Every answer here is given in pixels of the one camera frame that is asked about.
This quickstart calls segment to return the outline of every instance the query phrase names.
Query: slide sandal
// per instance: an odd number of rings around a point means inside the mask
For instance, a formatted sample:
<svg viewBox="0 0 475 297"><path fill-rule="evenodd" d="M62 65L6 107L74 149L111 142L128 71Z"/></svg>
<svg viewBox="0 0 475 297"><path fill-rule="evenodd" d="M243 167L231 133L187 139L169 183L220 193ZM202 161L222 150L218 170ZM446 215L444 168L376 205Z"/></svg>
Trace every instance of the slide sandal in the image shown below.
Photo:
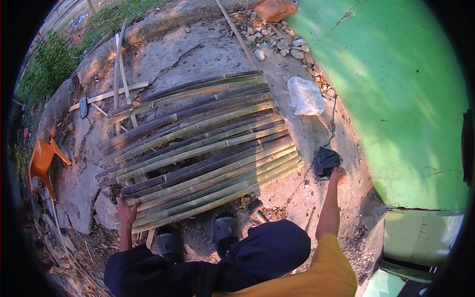
<svg viewBox="0 0 475 297"><path fill-rule="evenodd" d="M183 241L180 231L170 225L155 230L158 254L172 263L183 263Z"/></svg>
<svg viewBox="0 0 475 297"><path fill-rule="evenodd" d="M215 244L220 259L227 256L229 248L242 238L236 213L232 208L218 209L211 219L211 242Z"/></svg>

